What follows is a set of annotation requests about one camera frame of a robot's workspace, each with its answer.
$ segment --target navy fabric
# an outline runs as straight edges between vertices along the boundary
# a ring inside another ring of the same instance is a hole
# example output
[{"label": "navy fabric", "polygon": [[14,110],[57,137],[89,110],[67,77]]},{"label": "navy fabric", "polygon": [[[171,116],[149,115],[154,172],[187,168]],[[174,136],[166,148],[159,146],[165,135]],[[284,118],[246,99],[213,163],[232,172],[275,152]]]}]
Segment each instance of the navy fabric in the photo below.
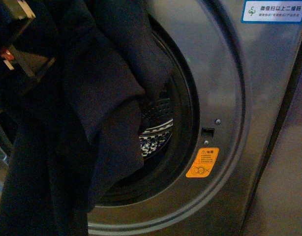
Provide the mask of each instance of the navy fabric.
[{"label": "navy fabric", "polygon": [[[87,235],[87,212],[144,164],[136,99],[145,91],[157,99],[171,64],[152,39],[142,2],[121,1],[128,5],[121,11],[109,2],[27,0],[37,18],[17,47],[57,61],[28,94],[6,91],[2,99],[19,131],[1,198],[0,236]],[[101,7],[115,19],[105,27],[99,22],[112,20]],[[120,43],[119,33],[128,42]],[[47,43],[39,47],[43,37]]]}]

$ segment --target green logo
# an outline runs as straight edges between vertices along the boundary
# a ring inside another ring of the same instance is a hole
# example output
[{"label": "green logo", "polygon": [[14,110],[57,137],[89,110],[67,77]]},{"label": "green logo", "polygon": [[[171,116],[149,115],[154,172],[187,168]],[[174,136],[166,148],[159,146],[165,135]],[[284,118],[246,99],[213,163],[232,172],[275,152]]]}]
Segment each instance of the green logo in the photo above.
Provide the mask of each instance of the green logo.
[{"label": "green logo", "polygon": [[250,14],[250,16],[253,16],[253,14],[255,14],[256,10],[254,10],[254,7],[252,6],[250,8],[250,10],[248,11],[248,13]]}]

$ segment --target washing machine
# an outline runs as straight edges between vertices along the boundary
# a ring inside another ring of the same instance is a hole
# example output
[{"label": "washing machine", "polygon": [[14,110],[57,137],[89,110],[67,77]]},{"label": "washing machine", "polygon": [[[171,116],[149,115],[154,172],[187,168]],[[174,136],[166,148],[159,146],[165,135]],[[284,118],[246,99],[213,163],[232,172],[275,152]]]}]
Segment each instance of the washing machine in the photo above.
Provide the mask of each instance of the washing machine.
[{"label": "washing machine", "polygon": [[[149,13],[174,75],[143,109],[145,166],[101,198],[89,233],[238,235],[302,41],[302,1],[150,0]],[[15,132],[0,111],[0,191]]]}]

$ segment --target orange warning label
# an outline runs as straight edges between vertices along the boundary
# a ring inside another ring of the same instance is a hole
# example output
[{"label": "orange warning label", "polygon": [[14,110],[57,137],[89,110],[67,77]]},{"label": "orange warning label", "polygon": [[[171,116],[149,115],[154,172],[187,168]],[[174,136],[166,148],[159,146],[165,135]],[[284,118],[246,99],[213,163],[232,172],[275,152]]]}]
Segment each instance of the orange warning label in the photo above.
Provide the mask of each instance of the orange warning label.
[{"label": "orange warning label", "polygon": [[218,157],[219,149],[217,147],[204,147],[199,149],[196,159],[186,174],[188,178],[207,177]]}]

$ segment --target screw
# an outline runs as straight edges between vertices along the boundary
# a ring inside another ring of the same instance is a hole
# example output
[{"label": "screw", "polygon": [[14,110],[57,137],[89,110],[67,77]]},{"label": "screw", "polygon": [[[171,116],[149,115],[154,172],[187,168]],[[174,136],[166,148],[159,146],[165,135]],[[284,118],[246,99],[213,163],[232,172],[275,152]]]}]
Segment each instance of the screw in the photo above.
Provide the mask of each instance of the screw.
[{"label": "screw", "polygon": [[216,120],[214,121],[214,123],[215,123],[216,125],[220,125],[220,124],[221,124],[221,120],[220,120],[220,119],[216,119]]}]

